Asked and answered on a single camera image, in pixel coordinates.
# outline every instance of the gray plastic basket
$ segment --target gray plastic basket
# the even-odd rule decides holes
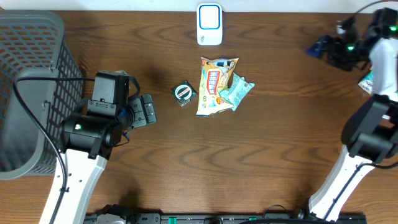
[[[56,157],[12,92],[15,77],[82,77],[63,41],[61,18],[47,11],[0,12],[0,180],[50,175]],[[19,91],[57,141],[81,100],[83,82],[23,81]]]

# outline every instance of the robotic arm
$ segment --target robotic arm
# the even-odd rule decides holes
[[[152,98],[139,95],[139,85],[124,71],[98,72],[94,93],[62,122],[61,157],[68,174],[66,189],[62,189],[61,164],[57,161],[54,181],[40,223],[50,223],[54,208],[58,210],[54,223],[83,223],[94,187],[104,171],[113,147],[121,136],[133,128],[156,122]],[[129,82],[137,92],[128,97]],[[87,115],[81,113],[88,104]],[[60,191],[65,197],[57,205]]]
[[[374,95],[343,130],[343,147],[337,163],[322,187],[310,197],[311,217],[337,221],[341,208],[362,178],[376,164],[397,152],[398,40],[393,38],[396,23],[397,11],[380,9],[374,13],[364,39],[358,40],[351,17],[340,24],[343,38],[325,35],[308,50],[310,55],[319,58],[326,52],[329,64],[348,71],[359,61],[370,61],[375,79]],[[394,126],[379,125],[383,118]]]

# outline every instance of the wooden table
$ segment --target wooden table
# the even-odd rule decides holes
[[[152,94],[157,112],[157,123],[113,150],[89,212],[109,203],[165,213],[301,207],[331,171],[343,125],[368,97],[357,86],[362,72],[305,54],[343,14],[226,12],[223,43],[202,47],[194,12],[57,13],[87,77],[123,69]],[[183,80],[198,90],[202,55],[239,57],[235,72],[256,84],[235,112],[197,118],[198,98],[181,108],[170,94]],[[86,95],[92,91],[87,84]],[[51,184],[52,177],[0,182],[0,223],[37,223]],[[396,170],[372,171],[343,210],[396,223],[397,184]]]

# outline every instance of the white wall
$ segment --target white wall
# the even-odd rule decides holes
[[[217,2],[226,12],[354,12],[375,0],[0,0],[3,9],[195,11],[202,2]],[[398,9],[398,2],[368,8]]]

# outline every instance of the teal packet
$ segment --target teal packet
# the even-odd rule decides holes
[[[358,85],[369,94],[374,92],[374,77],[373,72],[369,72]]]
[[[220,97],[234,105],[233,111],[239,106],[243,98],[254,87],[254,83],[248,83],[243,77],[234,73],[231,88],[219,92]]]

